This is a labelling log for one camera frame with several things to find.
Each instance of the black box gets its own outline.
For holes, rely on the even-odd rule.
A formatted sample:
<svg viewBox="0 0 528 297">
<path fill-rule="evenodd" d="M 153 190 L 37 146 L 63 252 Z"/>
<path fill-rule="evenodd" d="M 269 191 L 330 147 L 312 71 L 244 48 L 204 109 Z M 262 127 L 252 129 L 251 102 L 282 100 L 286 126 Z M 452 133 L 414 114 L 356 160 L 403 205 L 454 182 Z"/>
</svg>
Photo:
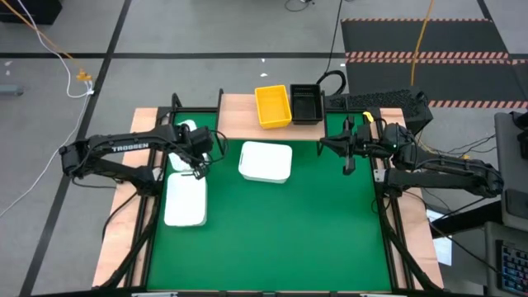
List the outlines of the black box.
<svg viewBox="0 0 528 297">
<path fill-rule="evenodd" d="M 27 19 L 26 13 L 17 0 L 7 0 L 7 3 Z M 59 0 L 22 0 L 22 3 L 37 25 L 52 25 L 63 8 Z M 0 4 L 0 21 L 23 23 L 3 4 Z"/>
<path fill-rule="evenodd" d="M 323 120 L 323 100 L 319 85 L 290 85 L 290 100 L 295 125 L 316 125 Z"/>
</svg>

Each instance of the black floor line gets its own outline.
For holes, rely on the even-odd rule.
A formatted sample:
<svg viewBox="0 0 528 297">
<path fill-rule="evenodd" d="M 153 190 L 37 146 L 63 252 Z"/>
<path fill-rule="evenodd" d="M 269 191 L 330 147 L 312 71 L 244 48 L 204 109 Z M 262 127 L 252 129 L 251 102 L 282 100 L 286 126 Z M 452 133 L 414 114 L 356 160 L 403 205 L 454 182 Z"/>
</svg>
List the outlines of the black floor line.
<svg viewBox="0 0 528 297">
<path fill-rule="evenodd" d="M 106 53 L 69 53 L 75 59 L 104 59 Z M 67 58 L 66 55 L 60 54 L 61 57 Z M 57 56 L 51 53 L 0 53 L 0 59 L 57 59 Z"/>
<path fill-rule="evenodd" d="M 108 45 L 108 50 L 106 51 L 105 59 L 102 63 L 101 69 L 97 76 L 97 80 L 95 82 L 94 89 L 96 93 L 89 99 L 87 109 L 84 113 L 84 117 L 82 118 L 82 122 L 79 127 L 76 139 L 81 139 L 86 136 L 90 120 L 92 119 L 93 111 L 95 110 L 97 104 L 99 92 L 102 88 L 102 84 L 105 82 L 106 73 L 108 72 L 108 67 L 110 66 L 111 55 L 116 50 L 117 41 L 119 39 L 121 30 L 123 29 L 123 24 L 125 23 L 126 14 L 129 11 L 131 2 L 132 0 L 125 0 L 125 2 L 123 3 L 121 13 L 119 15 L 119 18 L 117 19 L 117 23 L 115 24 L 114 33 L 112 34 L 110 44 Z M 60 179 L 59 188 L 55 194 L 53 204 L 48 213 L 48 219 L 46 220 L 44 230 L 40 235 L 39 243 L 36 246 L 35 253 L 33 254 L 33 258 L 31 259 L 30 267 L 26 273 L 26 278 L 24 279 L 24 282 L 22 284 L 19 294 L 19 296 L 21 297 L 30 296 L 33 291 L 37 276 L 39 275 L 40 268 L 42 267 L 42 262 L 44 261 L 48 246 L 50 245 L 50 240 L 57 224 L 59 213 L 62 209 L 66 192 L 68 191 L 69 183 L 70 178 L 66 177 L 63 174 L 62 178 Z"/>
<path fill-rule="evenodd" d="M 70 53 L 76 59 L 104 59 L 106 53 Z M 112 53 L 112 59 L 327 59 L 324 52 L 276 53 Z M 51 53 L 0 53 L 0 59 L 56 59 Z M 345 53 L 333 53 L 332 58 L 346 58 Z"/>
<path fill-rule="evenodd" d="M 482 12 L 482 15 L 484 18 L 487 18 L 491 21 L 493 21 L 492 14 L 489 13 L 488 6 L 486 5 L 486 2 L 484 0 L 477 0 L 478 6 L 480 7 L 480 11 Z"/>
</svg>

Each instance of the black floor mat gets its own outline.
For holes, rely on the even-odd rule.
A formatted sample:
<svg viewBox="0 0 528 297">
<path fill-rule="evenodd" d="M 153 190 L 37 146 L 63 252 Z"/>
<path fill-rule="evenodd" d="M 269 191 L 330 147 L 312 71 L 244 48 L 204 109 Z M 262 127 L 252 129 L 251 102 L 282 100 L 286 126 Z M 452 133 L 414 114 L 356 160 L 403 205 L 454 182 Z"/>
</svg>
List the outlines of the black floor mat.
<svg viewBox="0 0 528 297">
<path fill-rule="evenodd" d="M 403 63 L 399 61 L 348 63 L 346 71 L 350 93 L 408 87 L 411 64 L 406 59 Z M 503 61 L 504 64 L 497 61 L 492 64 L 489 61 L 490 64 L 486 64 L 484 61 L 457 60 L 452 64 L 448 64 L 448 61 L 442 64 L 444 60 L 433 60 L 433 63 L 436 61 L 439 64 L 423 64 L 423 60 L 420 60 L 415 71 L 415 86 L 419 86 L 431 101 L 525 100 L 509 61 Z"/>
<path fill-rule="evenodd" d="M 422 29 L 422 20 L 388 20 L 396 19 L 343 19 L 345 51 L 413 52 Z M 430 20 L 420 51 L 507 52 L 492 21 L 469 20 Z"/>
<path fill-rule="evenodd" d="M 525 98 L 528 99 L 528 59 L 514 59 L 512 64 L 519 85 L 521 86 Z"/>
</svg>

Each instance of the wooden board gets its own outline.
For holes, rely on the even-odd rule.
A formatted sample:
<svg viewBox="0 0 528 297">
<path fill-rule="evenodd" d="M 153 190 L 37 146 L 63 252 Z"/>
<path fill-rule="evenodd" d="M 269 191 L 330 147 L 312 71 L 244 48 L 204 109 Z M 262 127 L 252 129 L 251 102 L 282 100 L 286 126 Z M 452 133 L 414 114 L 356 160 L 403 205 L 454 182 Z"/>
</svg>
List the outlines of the wooden board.
<svg viewBox="0 0 528 297">
<path fill-rule="evenodd" d="M 381 117 L 387 123 L 399 123 L 405 126 L 402 110 L 399 108 L 382 108 Z M 375 124 L 371 124 L 371 133 L 373 137 L 378 136 L 378 130 Z M 376 160 L 379 167 L 383 167 L 381 160 Z M 422 191 L 419 188 L 411 188 L 409 192 L 422 197 Z M 440 273 L 440 266 L 436 259 L 435 246 L 432 242 L 431 230 L 427 221 L 426 211 L 423 203 L 416 197 L 406 192 L 398 198 L 399 211 L 402 217 L 403 232 L 407 242 L 408 251 L 420 265 L 424 272 L 438 286 L 443 287 L 443 280 Z M 394 226 L 394 217 L 392 211 L 388 212 L 389 222 Z M 396 276 L 400 288 L 405 288 L 405 275 L 403 274 L 402 258 L 398 250 L 393 245 L 393 255 L 396 269 Z M 421 288 L 417 280 L 414 280 L 416 288 Z"/>
<path fill-rule="evenodd" d="M 220 103 L 217 130 L 228 139 L 314 140 L 324 137 L 324 122 L 263 129 L 258 122 L 255 95 L 224 94 Z"/>
<path fill-rule="evenodd" d="M 134 119 L 130 132 L 145 132 L 154 128 L 156 123 L 157 108 L 138 108 L 135 110 Z M 149 150 L 142 149 L 124 154 L 123 164 L 131 167 L 146 165 L 149 160 Z M 135 187 L 126 182 L 117 185 L 112 203 L 112 213 L 117 207 L 125 202 L 133 193 Z M 136 196 L 106 228 L 106 236 L 101 246 L 101 254 L 97 263 L 96 273 L 93 277 L 93 286 L 104 283 L 114 270 L 121 264 L 129 252 L 134 236 L 135 221 L 138 217 L 140 198 Z M 149 219 L 149 213 L 145 215 L 145 222 Z M 138 255 L 136 261 L 136 272 L 134 274 L 134 285 L 139 284 L 141 269 L 143 268 L 144 250 Z"/>
<path fill-rule="evenodd" d="M 247 100 L 253 99 L 252 95 L 224 95 L 234 96 L 236 100 Z M 132 128 L 130 131 L 147 131 L 154 127 L 156 120 L 157 109 L 156 108 L 138 108 L 134 113 L 134 119 L 132 121 Z M 381 115 L 387 122 L 398 122 L 400 125 L 405 125 L 403 114 L 399 109 L 381 109 Z M 377 135 L 377 130 L 372 130 L 373 135 Z M 140 150 L 125 153 L 123 163 L 130 166 L 139 166 L 147 163 L 149 158 L 148 150 Z M 419 189 L 411 189 L 412 193 L 422 196 Z M 114 195 L 114 202 L 112 209 L 119 206 L 124 200 L 126 200 L 132 193 L 134 188 L 129 184 L 119 185 Z M 416 259 L 420 267 L 429 275 L 433 282 L 439 286 L 443 286 L 441 279 L 440 267 L 436 260 L 435 248 L 432 242 L 431 230 L 427 222 L 426 212 L 423 207 L 423 203 L 409 194 L 404 194 L 399 198 L 399 207 L 402 215 L 403 230 L 407 240 L 408 250 L 412 256 Z M 130 250 L 130 244 L 132 242 L 132 236 L 134 233 L 135 221 L 138 215 L 139 199 L 135 199 L 125 210 L 120 212 L 115 219 L 109 224 L 108 230 L 106 231 L 106 238 L 102 244 L 101 255 L 99 256 L 99 262 L 97 263 L 97 269 L 93 280 L 93 285 L 100 285 L 114 272 L 119 266 L 126 253 Z M 392 220 L 392 215 L 389 213 L 389 220 Z M 405 287 L 403 268 L 401 265 L 401 258 L 398 252 L 393 247 L 394 261 L 397 270 L 398 283 L 400 287 Z M 143 269 L 143 253 L 140 253 L 138 261 L 136 263 L 135 274 L 133 284 L 139 284 L 139 276 Z"/>
</svg>

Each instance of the gray floor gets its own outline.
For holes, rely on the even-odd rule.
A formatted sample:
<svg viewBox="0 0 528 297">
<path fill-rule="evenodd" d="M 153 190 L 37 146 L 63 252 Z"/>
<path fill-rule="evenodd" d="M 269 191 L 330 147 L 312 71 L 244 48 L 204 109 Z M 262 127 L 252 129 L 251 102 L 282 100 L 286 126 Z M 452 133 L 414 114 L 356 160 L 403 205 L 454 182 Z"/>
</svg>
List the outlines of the gray floor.
<svg viewBox="0 0 528 297">
<path fill-rule="evenodd" d="M 522 13 L 528 10 L 528 2 L 486 2 L 508 49 L 512 53 L 528 53 L 528 21 Z M 104 53 L 122 3 L 123 0 L 64 0 L 64 10 L 56 23 L 41 29 L 67 51 Z M 285 11 L 283 4 L 282 0 L 133 0 L 116 51 L 328 52 L 338 0 L 316 0 L 314 6 L 297 13 Z M 423 17 L 427 6 L 428 1 L 424 0 L 355 0 L 343 4 L 341 17 Z M 437 0 L 432 15 L 482 17 L 475 0 Z M 343 51 L 341 32 L 337 33 L 336 51 Z M 0 23 L 0 52 L 45 50 L 26 27 Z M 276 83 L 311 83 L 319 77 L 326 62 L 326 59 L 115 59 L 88 134 L 128 131 L 136 107 L 168 105 L 172 92 L 177 92 L 186 106 L 213 106 L 220 87 L 226 92 L 252 92 L 254 87 Z M 95 76 L 101 60 L 82 63 Z M 341 68 L 341 63 L 335 59 L 331 68 Z M 26 89 L 22 97 L 0 97 L 3 140 L 0 210 L 3 210 L 31 185 L 64 141 L 75 125 L 83 99 L 66 97 L 64 69 L 54 59 L 0 59 L 0 83 L 20 83 Z M 323 87 L 331 91 L 337 85 L 337 81 L 329 81 Z M 73 83 L 72 93 L 83 91 L 83 85 Z M 432 111 L 435 119 L 427 126 L 422 140 L 439 149 L 451 149 L 491 135 L 493 114 L 500 110 Z M 497 162 L 494 153 L 473 157 L 495 165 Z M 0 219 L 1 296 L 16 295 L 20 290 L 60 176 L 56 159 L 33 192 Z M 85 182 L 109 184 L 96 177 Z M 451 209 L 475 200 L 462 191 L 434 193 Z M 34 294 L 89 289 L 111 197 L 112 191 L 108 190 L 69 187 Z M 425 199 L 441 206 L 427 194 Z M 479 235 L 475 236 L 471 242 L 480 240 Z M 456 265 L 471 263 L 471 259 L 456 250 L 454 257 Z M 450 289 L 478 293 L 479 288 L 472 283 L 479 282 L 478 277 L 466 277 L 472 281 L 469 283 L 460 280 L 459 269 L 442 269 Z"/>
</svg>

